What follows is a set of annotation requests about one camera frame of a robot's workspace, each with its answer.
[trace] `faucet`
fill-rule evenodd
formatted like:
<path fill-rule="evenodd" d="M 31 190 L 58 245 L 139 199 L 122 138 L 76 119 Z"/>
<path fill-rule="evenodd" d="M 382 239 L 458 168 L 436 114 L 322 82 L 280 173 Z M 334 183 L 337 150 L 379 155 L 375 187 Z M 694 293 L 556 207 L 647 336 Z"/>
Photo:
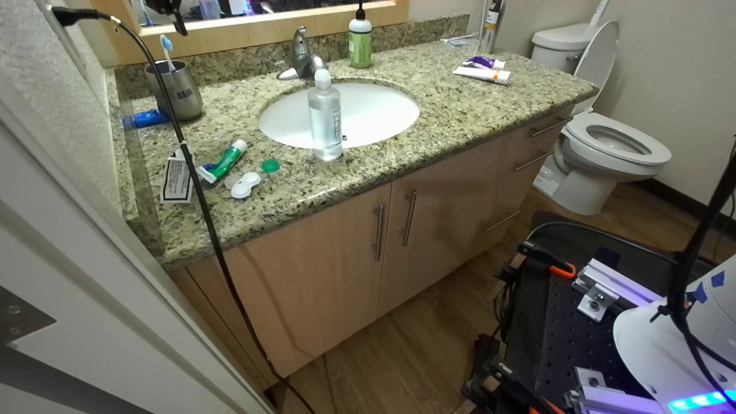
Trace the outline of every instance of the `faucet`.
<path fill-rule="evenodd" d="M 313 56 L 306 36 L 306 27 L 296 27 L 294 33 L 294 46 L 291 46 L 291 64 L 289 68 L 280 72 L 275 79 L 306 79 L 311 80 L 317 68 L 327 68 L 325 60 L 320 56 Z"/>

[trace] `black cable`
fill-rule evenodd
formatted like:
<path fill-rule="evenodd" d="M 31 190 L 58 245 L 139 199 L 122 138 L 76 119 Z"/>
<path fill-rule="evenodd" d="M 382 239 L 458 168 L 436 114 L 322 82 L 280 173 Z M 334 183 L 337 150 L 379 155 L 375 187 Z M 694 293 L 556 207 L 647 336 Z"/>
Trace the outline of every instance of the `black cable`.
<path fill-rule="evenodd" d="M 256 342 L 257 351 L 265 357 L 272 374 L 274 374 L 280 383 L 285 383 L 285 387 L 300 401 L 300 405 L 304 405 L 311 414 L 314 414 L 314 409 L 306 403 L 306 398 L 304 398 L 282 374 L 277 374 L 277 371 L 274 367 L 266 349 L 262 348 L 262 342 L 259 342 L 259 339 L 257 339 L 257 334 L 256 334 L 256 326 L 252 326 L 252 321 L 251 321 L 251 316 L 249 316 L 242 297 L 236 295 L 236 287 L 234 287 L 234 281 L 231 281 L 231 274 L 230 274 L 230 266 L 227 266 L 227 259 L 225 259 L 220 239 L 218 239 L 215 227 L 213 227 L 213 220 L 212 220 L 212 212 L 210 212 L 210 207 L 206 207 L 204 188 L 203 188 L 200 180 L 195 180 L 197 173 L 195 173 L 193 156 L 191 156 L 191 151 L 189 151 L 189 145 L 187 145 L 187 138 L 184 138 L 184 130 L 181 130 L 181 121 L 179 121 L 179 117 L 176 117 L 176 111 L 175 111 L 175 103 L 172 103 L 172 98 L 170 98 L 170 91 L 168 91 L 168 88 L 166 88 L 166 82 L 164 82 L 164 75 L 160 75 L 160 72 L 157 68 L 157 60 L 154 60 L 151 51 L 149 51 L 116 15 L 107 15 L 107 13 L 100 13 L 100 11 L 97 11 L 97 9 L 66 9 L 66 7 L 50 7 L 50 11 L 58 15 L 58 20 L 59 20 L 61 25 L 74 25 L 74 22 L 81 20 L 81 18 L 110 20 L 110 22 L 115 22 L 124 35 L 129 35 L 129 36 L 136 41 L 136 46 L 143 51 L 143 56 L 144 56 L 147 64 L 151 66 L 151 72 L 154 72 L 154 75 L 157 75 L 157 82 L 158 82 L 158 88 L 160 88 L 164 105 L 166 105 L 164 111 L 170 114 L 170 124 L 172 124 L 172 129 L 175 129 L 176 143 L 179 143 L 179 148 L 181 148 L 181 155 L 184 155 L 184 161 L 187 161 L 187 168 L 189 168 L 189 175 L 191 175 L 191 182 L 193 182 L 193 190 L 195 190 L 197 203 L 200 203 L 200 212 L 203 212 L 203 220 L 204 220 L 204 225 L 206 225 L 210 243 L 212 243 L 213 255 L 215 255 L 215 262 L 218 262 L 218 266 L 220 266 L 220 271 L 223 271 L 223 276 L 225 276 L 230 297 L 234 298 L 236 311 L 242 312 L 242 318 L 243 318 L 243 321 L 246 321 L 246 326 L 249 326 L 249 332 L 251 332 L 251 336 L 252 336 L 252 342 Z"/>
<path fill-rule="evenodd" d="M 728 367 L 728 371 L 736 372 L 736 363 L 732 363 L 728 359 L 719 357 L 716 349 L 711 349 L 709 344 L 703 344 L 697 336 L 690 334 L 690 339 L 693 339 L 693 342 L 694 342 L 697 349 L 706 351 L 706 354 L 709 354 L 711 359 L 716 359 L 719 366 L 724 366 L 724 367 Z"/>
<path fill-rule="evenodd" d="M 718 227 L 718 234 L 716 234 L 716 243 L 712 243 L 712 253 L 711 253 L 712 262 L 718 262 L 716 255 L 719 250 L 719 241 L 722 241 L 722 237 L 724 237 L 724 232 L 728 227 L 728 220 L 734 220 L 734 214 L 736 214 L 736 188 L 732 190 L 732 210 L 728 210 L 727 219 L 722 220 L 722 225 Z"/>
<path fill-rule="evenodd" d="M 736 156 L 732 155 L 728 165 L 722 173 L 722 178 L 719 178 L 719 182 L 718 182 L 718 187 L 716 187 L 716 190 L 711 196 L 706 214 L 701 216 L 701 220 L 699 220 L 694 234 L 690 237 L 679 264 L 673 266 L 673 281 L 671 281 L 670 293 L 666 293 L 666 303 L 657 311 L 657 312 L 665 312 L 665 316 L 671 318 L 673 326 L 682 334 L 685 344 L 687 344 L 690 357 L 694 359 L 697 367 L 701 371 L 706 381 L 727 401 L 727 405 L 732 409 L 736 409 L 736 403 L 727 396 L 727 390 L 718 383 L 718 379 L 712 377 L 712 372 L 703 363 L 701 349 L 706 349 L 706 348 L 690 332 L 685 293 L 687 293 L 687 279 L 690 279 L 690 271 L 693 271 L 694 259 L 699 255 L 699 249 L 703 243 L 703 237 L 706 237 L 709 227 L 712 225 L 712 220 L 718 219 L 722 204 L 734 194 L 734 187 L 736 187 Z"/>
<path fill-rule="evenodd" d="M 220 266 L 220 271 L 223 271 L 223 276 L 225 276 L 230 297 L 234 298 L 236 311 L 242 312 L 242 318 L 243 318 L 243 321 L 246 321 L 246 326 L 249 326 L 249 332 L 251 332 L 251 336 L 252 336 L 252 342 L 256 342 L 257 351 L 265 357 L 272 374 L 274 374 L 280 383 L 285 383 L 285 387 L 300 401 L 300 405 L 313 414 L 314 409 L 306 403 L 306 398 L 289 383 L 289 379 L 285 379 L 285 377 L 274 367 L 274 360 L 268 359 L 265 344 L 259 342 L 259 339 L 257 339 L 257 334 L 256 334 L 256 326 L 252 326 L 252 321 L 251 321 L 251 316 L 249 316 L 249 311 L 246 311 L 246 303 L 243 303 L 242 297 L 236 295 L 236 287 L 234 287 L 234 281 L 231 281 L 227 259 L 225 259 L 225 255 L 223 255 L 220 239 L 218 239 L 218 234 L 215 234 L 215 227 L 213 227 L 213 220 L 212 220 L 212 214 L 210 214 L 210 207 L 206 207 L 204 188 L 203 188 L 200 180 L 195 180 L 197 175 L 195 175 L 195 165 L 193 165 L 189 145 L 187 145 L 187 141 L 184 141 L 181 124 L 179 124 L 179 119 L 176 119 L 176 114 L 175 114 L 175 105 L 172 105 L 172 98 L 170 98 L 170 95 L 168 95 L 168 88 L 164 84 L 160 72 L 157 68 L 154 56 L 147 51 L 147 46 L 144 46 L 126 25 L 122 25 L 119 20 L 113 20 L 113 22 L 116 22 L 116 27 L 122 27 L 122 30 L 138 44 L 138 49 L 144 53 L 147 64 L 154 66 L 157 82 L 158 82 L 158 88 L 164 89 L 164 103 L 168 105 L 166 113 L 172 114 L 170 119 L 172 119 L 172 127 L 175 127 L 175 133 L 176 133 L 176 141 L 179 141 L 179 148 L 181 148 L 181 155 L 184 155 L 184 161 L 187 161 L 191 182 L 193 182 L 193 190 L 195 190 L 195 196 L 197 196 L 197 199 L 200 199 L 203 220 L 204 220 L 204 225 L 206 225 L 206 232 L 210 232 L 210 241 L 212 241 L 215 262 L 218 262 L 218 266 Z"/>

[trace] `bathroom vanity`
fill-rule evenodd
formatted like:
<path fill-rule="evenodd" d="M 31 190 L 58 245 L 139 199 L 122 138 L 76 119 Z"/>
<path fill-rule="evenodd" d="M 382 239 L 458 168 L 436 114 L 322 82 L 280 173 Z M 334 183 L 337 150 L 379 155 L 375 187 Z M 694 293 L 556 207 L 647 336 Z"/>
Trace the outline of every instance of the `bathroom vanity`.
<path fill-rule="evenodd" d="M 383 143 L 317 161 L 257 130 L 259 113 L 304 88 L 252 75 L 203 88 L 204 117 L 184 136 L 197 163 L 234 138 L 251 148 L 234 173 L 277 159 L 249 199 L 206 190 L 225 258 L 275 371 L 289 374 L 373 320 L 489 249 L 522 204 L 586 80 L 502 56 L 511 84 L 450 74 L 467 56 L 443 44 L 375 53 L 373 68 L 330 63 L 336 80 L 399 88 L 415 124 Z M 131 98 L 143 111 L 151 98 Z M 126 219 L 189 297 L 215 340 L 262 388 L 274 383 L 212 258 L 197 207 L 160 204 L 172 130 L 126 133 L 116 156 Z"/>

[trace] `toilet tank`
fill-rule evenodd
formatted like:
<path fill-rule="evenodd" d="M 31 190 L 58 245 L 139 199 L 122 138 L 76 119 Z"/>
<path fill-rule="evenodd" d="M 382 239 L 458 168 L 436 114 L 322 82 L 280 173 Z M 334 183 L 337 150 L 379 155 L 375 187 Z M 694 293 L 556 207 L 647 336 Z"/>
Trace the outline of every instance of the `toilet tank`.
<path fill-rule="evenodd" d="M 588 22 L 533 33 L 532 60 L 573 74 L 593 33 Z"/>

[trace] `clear bottle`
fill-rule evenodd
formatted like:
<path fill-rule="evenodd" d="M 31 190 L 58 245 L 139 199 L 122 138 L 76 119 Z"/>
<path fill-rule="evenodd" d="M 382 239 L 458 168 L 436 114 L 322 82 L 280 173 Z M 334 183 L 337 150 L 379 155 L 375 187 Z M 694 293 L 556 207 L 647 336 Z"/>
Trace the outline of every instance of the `clear bottle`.
<path fill-rule="evenodd" d="M 502 18 L 502 0 L 480 0 L 480 40 L 479 56 L 495 53 L 499 18 Z"/>
<path fill-rule="evenodd" d="M 307 91 L 307 119 L 314 156 L 322 161 L 337 159 L 343 155 L 340 91 L 330 84 L 327 68 L 314 72 L 314 88 Z"/>

